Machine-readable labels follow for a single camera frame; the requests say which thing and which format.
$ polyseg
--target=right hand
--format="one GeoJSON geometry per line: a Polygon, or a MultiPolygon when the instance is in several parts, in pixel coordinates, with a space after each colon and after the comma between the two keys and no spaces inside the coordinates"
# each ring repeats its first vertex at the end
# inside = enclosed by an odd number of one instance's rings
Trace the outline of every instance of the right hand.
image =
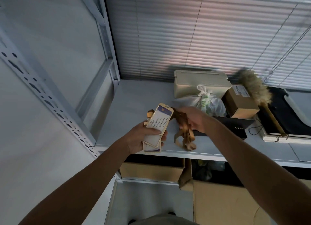
{"type": "Polygon", "coordinates": [[[205,132],[204,123],[208,122],[208,120],[212,118],[202,110],[195,107],[181,107],[177,109],[177,111],[185,113],[191,129],[198,130],[201,133],[205,132]]]}

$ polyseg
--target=left hand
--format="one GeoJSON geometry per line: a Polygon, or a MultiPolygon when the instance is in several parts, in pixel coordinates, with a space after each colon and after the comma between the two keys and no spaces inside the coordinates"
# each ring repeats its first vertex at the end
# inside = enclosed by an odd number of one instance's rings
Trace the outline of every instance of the left hand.
{"type": "MultiPolygon", "coordinates": [[[[157,135],[161,134],[160,130],[154,128],[144,128],[144,122],[137,124],[133,127],[128,133],[126,133],[121,139],[124,140],[125,144],[128,147],[130,154],[135,154],[142,151],[142,141],[145,135],[157,135]]],[[[165,141],[167,136],[167,131],[164,132],[161,141],[165,141]]]]}

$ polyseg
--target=hand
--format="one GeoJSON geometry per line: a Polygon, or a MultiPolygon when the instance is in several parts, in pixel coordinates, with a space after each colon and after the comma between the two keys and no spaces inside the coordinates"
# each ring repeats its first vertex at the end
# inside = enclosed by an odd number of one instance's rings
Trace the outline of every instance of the hand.
{"type": "MultiPolygon", "coordinates": [[[[145,135],[157,135],[161,134],[160,130],[154,128],[144,128],[144,122],[137,124],[128,133],[126,133],[121,139],[125,141],[130,154],[135,154],[142,151],[142,141],[145,135]]],[[[167,136],[167,131],[164,132],[161,141],[165,141],[167,136]]]]}
{"type": "Polygon", "coordinates": [[[190,124],[191,129],[198,130],[201,133],[205,132],[204,123],[212,119],[211,116],[195,107],[181,107],[177,109],[177,111],[185,113],[187,115],[188,123],[190,124]]]}

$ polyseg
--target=open cardboard box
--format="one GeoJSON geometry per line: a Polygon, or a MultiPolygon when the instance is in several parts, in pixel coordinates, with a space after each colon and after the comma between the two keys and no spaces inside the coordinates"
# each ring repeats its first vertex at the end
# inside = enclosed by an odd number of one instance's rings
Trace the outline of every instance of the open cardboard box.
{"type": "Polygon", "coordinates": [[[130,155],[120,167],[122,178],[178,182],[185,168],[184,158],[130,155]]]}
{"type": "MultiPolygon", "coordinates": [[[[191,159],[185,159],[179,178],[181,190],[193,191],[193,218],[200,225],[270,225],[269,215],[246,188],[203,182],[192,177],[191,159]]],[[[311,181],[301,180],[309,188],[311,181]]]]}

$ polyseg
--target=window blind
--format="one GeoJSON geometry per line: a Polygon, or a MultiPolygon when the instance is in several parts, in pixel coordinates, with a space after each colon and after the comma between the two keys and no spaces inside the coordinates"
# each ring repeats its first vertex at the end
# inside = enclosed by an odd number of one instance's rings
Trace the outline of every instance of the window blind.
{"type": "Polygon", "coordinates": [[[106,0],[122,78],[173,81],[176,69],[255,70],[311,90],[311,5],[257,0],[106,0]]]}

